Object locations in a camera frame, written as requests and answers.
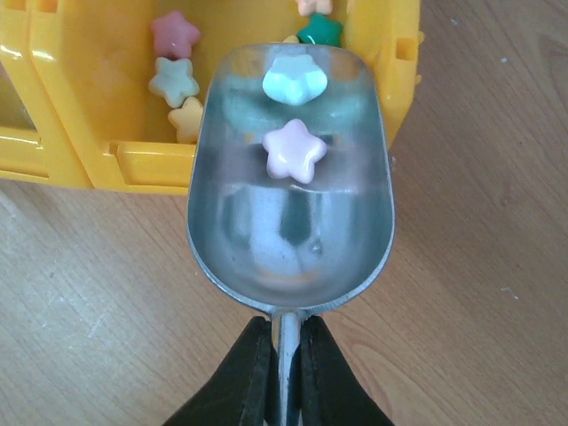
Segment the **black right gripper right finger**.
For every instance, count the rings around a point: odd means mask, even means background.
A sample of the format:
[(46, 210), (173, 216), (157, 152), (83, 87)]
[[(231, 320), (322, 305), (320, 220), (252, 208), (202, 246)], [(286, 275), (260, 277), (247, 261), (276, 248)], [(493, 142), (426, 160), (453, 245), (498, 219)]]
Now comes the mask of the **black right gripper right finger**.
[(360, 385), (320, 316), (301, 327), (300, 371), (304, 425), (393, 425)]

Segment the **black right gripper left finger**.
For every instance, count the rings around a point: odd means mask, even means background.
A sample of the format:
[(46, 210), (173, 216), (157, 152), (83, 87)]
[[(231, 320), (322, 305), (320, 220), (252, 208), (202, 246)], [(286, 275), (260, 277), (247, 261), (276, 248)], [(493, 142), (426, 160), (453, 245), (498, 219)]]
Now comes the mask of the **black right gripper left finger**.
[(166, 426), (262, 425), (272, 355), (271, 324), (250, 320), (217, 370)]

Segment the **silver metal scoop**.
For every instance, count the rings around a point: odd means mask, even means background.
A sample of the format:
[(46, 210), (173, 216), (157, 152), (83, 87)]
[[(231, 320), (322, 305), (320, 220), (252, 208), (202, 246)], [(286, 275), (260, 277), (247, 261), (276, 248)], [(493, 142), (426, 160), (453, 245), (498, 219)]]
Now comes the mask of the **silver metal scoop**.
[[(269, 66), (301, 54), (326, 72), (326, 90), (301, 106), (268, 98), (262, 81)], [(293, 119), (327, 144), (307, 185), (266, 171), (263, 136)], [(206, 97), (186, 229), (211, 282), (271, 324), (262, 425), (304, 425), (301, 327), (365, 291), (394, 240), (383, 117), (365, 62), (317, 44), (253, 43), (227, 53)]]

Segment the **light pink star candy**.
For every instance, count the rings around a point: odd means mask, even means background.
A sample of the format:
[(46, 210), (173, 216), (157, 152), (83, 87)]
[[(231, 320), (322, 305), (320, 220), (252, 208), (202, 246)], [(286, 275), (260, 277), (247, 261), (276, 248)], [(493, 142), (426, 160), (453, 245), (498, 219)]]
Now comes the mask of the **light pink star candy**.
[(262, 146), (267, 152), (266, 171), (271, 178), (293, 178), (305, 185), (312, 182), (316, 163), (327, 153), (327, 144), (312, 135), (300, 119), (267, 132)]

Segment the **white mint star candy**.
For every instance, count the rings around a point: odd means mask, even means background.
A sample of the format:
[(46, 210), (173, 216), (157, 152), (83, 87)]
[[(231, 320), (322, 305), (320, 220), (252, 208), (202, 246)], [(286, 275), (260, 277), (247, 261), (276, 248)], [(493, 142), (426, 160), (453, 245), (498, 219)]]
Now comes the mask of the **white mint star candy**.
[(276, 58), (262, 81), (262, 89), (268, 98), (292, 107), (319, 97), (327, 85), (326, 72), (309, 54)]

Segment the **yellow bin with star candies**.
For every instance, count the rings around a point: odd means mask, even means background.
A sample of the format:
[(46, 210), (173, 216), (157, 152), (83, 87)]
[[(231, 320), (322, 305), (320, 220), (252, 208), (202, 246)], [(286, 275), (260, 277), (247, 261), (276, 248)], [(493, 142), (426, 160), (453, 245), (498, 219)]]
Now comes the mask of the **yellow bin with star candies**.
[[(184, 194), (192, 146), (175, 140), (166, 103), (148, 89), (150, 24), (179, 11), (200, 31), (192, 56), (202, 89), (222, 57), (250, 43), (280, 42), (317, 21), (292, 1), (35, 1), (31, 51), (66, 133), (97, 189)], [(411, 106), (423, 35), (417, 1), (337, 1), (342, 45), (372, 69), (385, 134), (393, 140)]]

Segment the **yellow bin with popsicle candies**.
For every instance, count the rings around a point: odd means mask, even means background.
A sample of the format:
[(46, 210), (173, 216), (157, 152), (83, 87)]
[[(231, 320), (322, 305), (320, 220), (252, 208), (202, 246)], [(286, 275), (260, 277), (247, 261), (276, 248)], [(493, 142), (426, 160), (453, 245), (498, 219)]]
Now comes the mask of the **yellow bin with popsicle candies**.
[(1, 3), (1, 177), (92, 189), (36, 72), (31, 12), (30, 1)]

